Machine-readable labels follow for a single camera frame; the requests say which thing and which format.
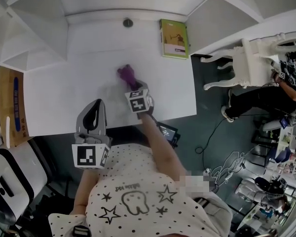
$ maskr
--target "person in black pants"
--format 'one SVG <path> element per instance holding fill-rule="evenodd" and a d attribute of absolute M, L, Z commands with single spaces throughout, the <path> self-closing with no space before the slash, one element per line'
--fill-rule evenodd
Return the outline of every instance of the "person in black pants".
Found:
<path fill-rule="evenodd" d="M 296 87 L 288 85 L 275 74 L 274 81 L 279 87 L 262 87 L 247 93 L 235 96 L 232 90 L 228 91 L 228 107 L 222 106 L 222 115 L 228 122 L 233 122 L 252 107 L 258 107 L 268 112 L 292 113 L 296 110 Z"/>

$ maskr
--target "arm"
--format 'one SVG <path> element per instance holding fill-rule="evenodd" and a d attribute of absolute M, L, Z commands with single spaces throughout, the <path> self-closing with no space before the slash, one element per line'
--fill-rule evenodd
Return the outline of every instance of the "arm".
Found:
<path fill-rule="evenodd" d="M 180 176 L 185 176 L 186 170 L 176 152 L 160 132 L 152 118 L 145 113 L 139 115 L 159 172 L 170 176 L 174 181 L 179 181 Z"/>
<path fill-rule="evenodd" d="M 70 214 L 85 215 L 91 190 L 99 181 L 99 175 L 94 170 L 84 170 L 83 175 L 74 198 L 74 209 Z"/>
<path fill-rule="evenodd" d="M 289 87 L 284 81 L 280 81 L 278 84 L 285 91 L 285 93 L 296 102 L 296 90 Z"/>

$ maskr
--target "cardboard box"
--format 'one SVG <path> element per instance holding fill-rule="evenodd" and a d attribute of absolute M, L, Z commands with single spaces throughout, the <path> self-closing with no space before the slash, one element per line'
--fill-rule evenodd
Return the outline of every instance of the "cardboard box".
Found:
<path fill-rule="evenodd" d="M 23 73 L 5 67 L 0 67 L 0 124 L 7 148 L 31 139 L 25 117 Z"/>

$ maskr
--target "gray floor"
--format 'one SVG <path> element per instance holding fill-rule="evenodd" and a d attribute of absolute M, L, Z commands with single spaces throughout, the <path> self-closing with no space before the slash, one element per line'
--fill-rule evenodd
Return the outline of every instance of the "gray floor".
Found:
<path fill-rule="evenodd" d="M 251 138 L 255 130 L 254 116 L 241 117 L 234 123 L 222 122 L 213 135 L 204 155 L 195 153 L 197 146 L 205 146 L 213 132 L 215 126 L 223 119 L 221 115 L 222 104 L 227 103 L 227 88 L 213 87 L 208 91 L 203 89 L 203 85 L 212 81 L 231 77 L 230 69 L 225 71 L 217 70 L 218 63 L 200 63 L 199 58 L 192 57 L 197 115 L 177 118 L 164 121 L 164 123 L 176 127 L 181 134 L 181 138 L 176 148 L 182 163 L 187 170 L 193 174 L 202 173 L 203 157 L 205 168 L 214 168 L 222 165 L 224 160 L 232 151 L 247 152 L 253 147 Z M 235 87 L 235 94 L 243 93 L 245 90 Z M 252 109 L 247 114 L 260 114 L 258 109 Z M 76 183 L 79 182 L 81 170 L 73 165 L 71 144 L 74 143 L 73 134 L 44 136 L 52 149 L 55 161 L 61 175 L 70 175 Z M 238 195 L 234 191 L 241 178 L 234 175 L 227 184 L 220 187 L 218 195 L 237 209 L 243 208 L 244 201 L 239 203 Z"/>

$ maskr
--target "white polka dot t-shirt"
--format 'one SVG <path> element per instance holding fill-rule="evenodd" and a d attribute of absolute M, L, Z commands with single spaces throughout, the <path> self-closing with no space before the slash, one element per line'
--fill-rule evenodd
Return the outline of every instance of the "white polka dot t-shirt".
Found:
<path fill-rule="evenodd" d="M 99 175 L 86 216 L 49 216 L 54 237 L 71 237 L 78 225 L 88 227 L 93 237 L 220 236 L 204 209 L 157 172 L 150 148 L 112 147 Z"/>

